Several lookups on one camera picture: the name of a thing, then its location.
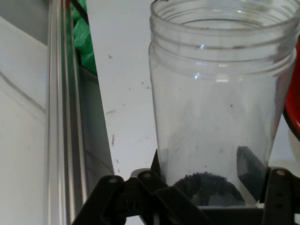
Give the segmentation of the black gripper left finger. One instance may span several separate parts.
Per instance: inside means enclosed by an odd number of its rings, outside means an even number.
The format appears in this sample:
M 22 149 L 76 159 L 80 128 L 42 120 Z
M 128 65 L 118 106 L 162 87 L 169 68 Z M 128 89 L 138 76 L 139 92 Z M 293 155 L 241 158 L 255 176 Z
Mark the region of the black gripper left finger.
M 139 216 L 146 225 L 211 225 L 202 210 L 160 179 L 153 170 L 157 165 L 155 156 L 150 169 L 128 180 L 117 175 L 102 177 L 72 223 L 124 225 L 127 218 Z

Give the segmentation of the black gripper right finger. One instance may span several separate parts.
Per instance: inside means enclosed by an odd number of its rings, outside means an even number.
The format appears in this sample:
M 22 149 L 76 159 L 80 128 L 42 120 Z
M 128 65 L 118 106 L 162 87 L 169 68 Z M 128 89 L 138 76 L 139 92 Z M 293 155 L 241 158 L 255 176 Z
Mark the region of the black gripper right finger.
M 300 213 L 300 179 L 289 170 L 264 165 L 246 146 L 237 148 L 237 175 L 253 198 L 264 204 L 262 225 L 294 225 Z

